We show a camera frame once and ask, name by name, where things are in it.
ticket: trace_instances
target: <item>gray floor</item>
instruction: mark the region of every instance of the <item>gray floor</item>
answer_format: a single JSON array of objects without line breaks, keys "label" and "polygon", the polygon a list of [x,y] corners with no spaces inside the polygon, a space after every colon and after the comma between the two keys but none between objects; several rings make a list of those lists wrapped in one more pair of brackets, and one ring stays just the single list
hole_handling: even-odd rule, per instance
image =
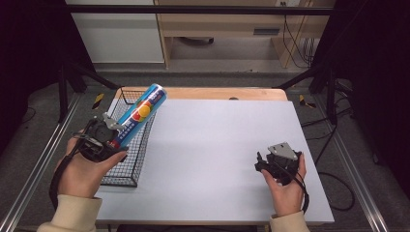
[{"label": "gray floor", "polygon": [[[177,40],[174,45],[172,62],[168,70],[161,65],[152,64],[97,65],[96,67],[101,75],[121,85],[149,85],[157,82],[163,86],[268,88],[277,86],[304,70],[294,66],[286,70],[282,69],[269,39],[216,38],[213,44]],[[28,228],[26,226],[36,226],[50,219],[52,208],[47,197],[47,190],[52,174],[51,167],[59,159],[59,154],[64,153],[64,143],[69,137],[69,132],[79,130],[91,114],[100,113],[99,111],[89,112],[89,108],[101,90],[105,92],[105,96],[99,110],[105,110],[112,99],[114,91],[102,88],[99,83],[88,78],[86,80],[90,86],[78,107],[77,111],[81,113],[73,118],[75,123],[71,124],[63,135],[62,145],[56,150],[55,157],[50,160],[50,167],[45,171],[32,200],[21,216],[18,224],[21,230]],[[303,95],[307,102],[314,103],[318,103],[317,99],[323,97],[321,94],[311,96],[308,93],[309,82],[309,79],[305,80],[286,92],[288,99],[294,102],[301,123],[323,117],[317,107],[311,108],[299,104],[300,95]],[[349,107],[348,101],[340,101],[338,105],[337,110]],[[13,141],[0,157],[1,218],[12,207],[46,146],[46,142],[57,126],[59,114],[57,85],[53,84],[33,94],[30,97],[29,106],[36,110],[36,114],[30,121],[21,125]],[[29,109],[27,118],[32,113],[33,110]],[[337,132],[343,139],[356,166],[360,167],[360,173],[366,186],[390,231],[410,231],[410,202],[395,182],[389,168],[373,163],[371,150],[354,117],[350,114],[340,116]],[[304,128],[304,133],[308,139],[310,152],[316,157],[324,146],[326,138],[311,138],[329,133],[327,124],[321,123]],[[334,140],[326,149],[317,169],[331,172],[347,182],[349,186],[352,185],[340,162],[339,151]],[[331,204],[340,208],[349,205],[349,192],[344,186],[326,176],[322,176],[321,179]],[[363,202],[356,200],[355,206],[348,212],[333,210],[335,223],[311,226],[310,229],[312,231],[373,231],[362,206]],[[105,225],[99,225],[99,228],[105,228]],[[140,227],[139,231],[150,229],[152,228]],[[174,228],[167,231],[179,231],[179,229]]]}]

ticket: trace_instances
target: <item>white table surface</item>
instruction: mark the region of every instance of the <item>white table surface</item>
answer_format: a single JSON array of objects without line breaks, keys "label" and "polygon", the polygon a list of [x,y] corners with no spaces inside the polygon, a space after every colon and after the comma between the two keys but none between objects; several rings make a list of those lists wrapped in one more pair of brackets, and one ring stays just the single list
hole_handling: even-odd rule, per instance
[{"label": "white table surface", "polygon": [[223,100],[166,100],[152,126],[138,187],[101,187],[97,220],[266,224],[274,209],[254,168],[256,152],[267,155],[268,146],[284,141],[306,155],[307,223],[334,222],[292,102]]}]

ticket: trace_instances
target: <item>hand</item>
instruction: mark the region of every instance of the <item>hand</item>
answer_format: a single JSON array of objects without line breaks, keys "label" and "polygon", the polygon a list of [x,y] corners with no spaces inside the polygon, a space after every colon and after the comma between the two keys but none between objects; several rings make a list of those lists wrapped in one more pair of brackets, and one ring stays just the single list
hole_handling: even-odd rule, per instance
[{"label": "hand", "polygon": [[[304,192],[298,183],[293,180],[288,185],[281,186],[267,170],[262,169],[261,172],[265,177],[269,190],[271,191],[272,199],[274,200],[274,209],[277,212],[278,217],[288,216],[300,212]],[[298,172],[301,176],[296,175],[296,178],[302,182],[307,174],[304,154],[301,154],[299,158]]]},{"label": "hand", "polygon": [[[78,138],[69,140],[66,154],[72,151],[77,140]],[[58,194],[93,198],[100,187],[103,176],[126,154],[126,152],[120,152],[102,162],[92,162],[81,154],[76,154],[61,177]]]}]

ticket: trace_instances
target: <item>table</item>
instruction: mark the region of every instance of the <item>table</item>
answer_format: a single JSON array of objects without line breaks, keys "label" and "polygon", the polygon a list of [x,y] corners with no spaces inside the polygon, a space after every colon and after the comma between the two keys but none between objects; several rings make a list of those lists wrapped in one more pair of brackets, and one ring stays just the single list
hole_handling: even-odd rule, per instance
[{"label": "table", "polygon": [[272,199],[253,165],[256,152],[268,154],[268,146],[283,141],[306,154],[307,223],[334,221],[295,109],[282,90],[165,90],[168,100],[152,126],[138,187],[101,187],[97,223],[267,224]]},{"label": "table", "polygon": [[[155,0],[155,5],[163,6],[255,6],[279,7],[286,2],[288,7],[327,7],[332,8],[334,0]],[[326,27],[326,15],[289,15],[286,19],[288,28],[284,28],[283,15],[257,14],[157,14],[162,53],[167,67],[170,66],[173,38],[175,37],[269,37],[275,46],[283,68],[287,68],[291,56],[300,46],[301,38],[320,39]]]}]

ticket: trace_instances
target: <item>white cabinet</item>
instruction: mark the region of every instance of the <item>white cabinet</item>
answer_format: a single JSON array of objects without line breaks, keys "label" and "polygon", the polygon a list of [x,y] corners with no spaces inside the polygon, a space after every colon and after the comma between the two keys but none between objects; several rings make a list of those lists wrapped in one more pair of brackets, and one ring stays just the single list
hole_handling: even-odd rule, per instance
[{"label": "white cabinet", "polygon": [[[152,0],[66,0],[67,4],[153,5]],[[93,63],[163,63],[155,14],[73,14]]]}]

